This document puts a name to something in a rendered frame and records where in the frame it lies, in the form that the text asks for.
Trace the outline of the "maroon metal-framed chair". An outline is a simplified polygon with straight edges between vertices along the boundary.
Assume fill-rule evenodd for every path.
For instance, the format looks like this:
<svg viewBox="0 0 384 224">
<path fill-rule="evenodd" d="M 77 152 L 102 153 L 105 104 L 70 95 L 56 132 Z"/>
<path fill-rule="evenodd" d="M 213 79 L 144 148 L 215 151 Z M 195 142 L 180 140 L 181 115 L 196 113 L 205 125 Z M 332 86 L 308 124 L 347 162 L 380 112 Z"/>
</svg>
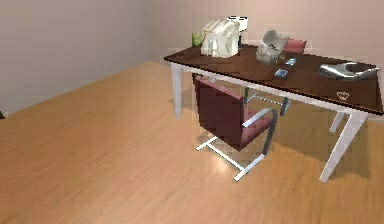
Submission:
<svg viewBox="0 0 384 224">
<path fill-rule="evenodd" d="M 306 41 L 289 39 L 284 47 L 287 52 L 303 53 L 306 47 Z"/>
<path fill-rule="evenodd" d="M 196 77 L 193 83 L 199 124 L 212 134 L 212 137 L 197 146 L 196 150 L 200 151 L 208 147 L 236 167 L 239 173 L 234 180 L 238 182 L 266 157 L 279 114 L 273 108 L 254 112 L 248 108 L 251 99 L 223 86 L 215 85 L 202 77 Z M 213 145 L 214 141 L 220 139 L 237 151 L 241 151 L 265 131 L 268 134 L 261 154 L 246 167 L 241 166 Z"/>
</svg>

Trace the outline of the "white box with black top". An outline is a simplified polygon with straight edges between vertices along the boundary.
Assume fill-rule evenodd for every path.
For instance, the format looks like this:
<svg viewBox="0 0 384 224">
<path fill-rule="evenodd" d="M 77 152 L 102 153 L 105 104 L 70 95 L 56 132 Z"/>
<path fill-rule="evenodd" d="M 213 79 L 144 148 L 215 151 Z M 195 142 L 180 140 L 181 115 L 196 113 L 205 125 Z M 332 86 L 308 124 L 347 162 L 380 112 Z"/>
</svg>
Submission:
<svg viewBox="0 0 384 224">
<path fill-rule="evenodd" d="M 247 16 L 228 16 L 228 20 L 239 23 L 239 31 L 243 32 L 248 27 L 248 17 Z"/>
</svg>

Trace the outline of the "grey crumpled bag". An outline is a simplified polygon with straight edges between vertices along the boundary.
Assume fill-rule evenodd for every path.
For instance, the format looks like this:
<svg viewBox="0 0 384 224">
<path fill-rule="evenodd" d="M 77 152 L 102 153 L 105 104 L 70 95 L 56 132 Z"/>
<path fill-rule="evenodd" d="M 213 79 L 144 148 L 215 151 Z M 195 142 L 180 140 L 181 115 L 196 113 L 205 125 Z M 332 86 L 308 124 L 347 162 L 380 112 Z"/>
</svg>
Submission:
<svg viewBox="0 0 384 224">
<path fill-rule="evenodd" d="M 276 30 L 267 30 L 257 48 L 256 59 L 264 64 L 274 64 L 283 52 L 289 37 Z"/>
</svg>

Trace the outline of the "dark brown white-legged table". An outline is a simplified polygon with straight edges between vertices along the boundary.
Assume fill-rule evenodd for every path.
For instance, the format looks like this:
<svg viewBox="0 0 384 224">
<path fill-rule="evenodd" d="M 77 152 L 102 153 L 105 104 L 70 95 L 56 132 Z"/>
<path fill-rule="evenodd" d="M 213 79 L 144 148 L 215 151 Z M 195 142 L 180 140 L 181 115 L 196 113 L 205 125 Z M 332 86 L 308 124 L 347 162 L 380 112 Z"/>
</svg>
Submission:
<svg viewBox="0 0 384 224">
<path fill-rule="evenodd" d="M 256 59 L 257 48 L 244 45 L 230 58 L 204 56 L 198 46 L 166 56 L 171 64 L 174 92 L 174 111 L 181 116 L 181 72 L 183 70 L 213 77 L 218 80 L 249 87 L 273 95 L 314 106 L 334 110 L 337 115 L 330 127 L 334 132 L 344 116 L 348 117 L 329 159 L 320 175 L 325 182 L 344 155 L 350 143 L 370 114 L 384 115 L 378 77 L 366 80 L 341 81 L 318 74 L 322 64 L 341 64 L 341 59 L 288 52 L 287 58 L 296 58 L 293 66 L 285 63 L 265 65 Z M 275 77 L 278 69 L 288 71 L 285 78 Z M 337 92 L 347 92 L 347 100 L 340 100 Z"/>
</svg>

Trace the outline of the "silver metal pan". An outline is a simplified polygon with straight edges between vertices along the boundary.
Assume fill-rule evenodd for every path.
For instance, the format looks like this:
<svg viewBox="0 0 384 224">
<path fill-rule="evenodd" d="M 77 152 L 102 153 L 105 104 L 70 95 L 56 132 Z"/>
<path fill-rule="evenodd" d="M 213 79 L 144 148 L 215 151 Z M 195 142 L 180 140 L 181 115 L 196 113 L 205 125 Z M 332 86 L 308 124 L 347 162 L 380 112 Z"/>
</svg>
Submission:
<svg viewBox="0 0 384 224">
<path fill-rule="evenodd" d="M 378 67 L 372 67 L 366 64 L 356 62 L 346 62 L 342 64 L 323 64 L 318 69 L 318 74 L 328 78 L 338 80 L 361 80 L 376 74 Z"/>
</svg>

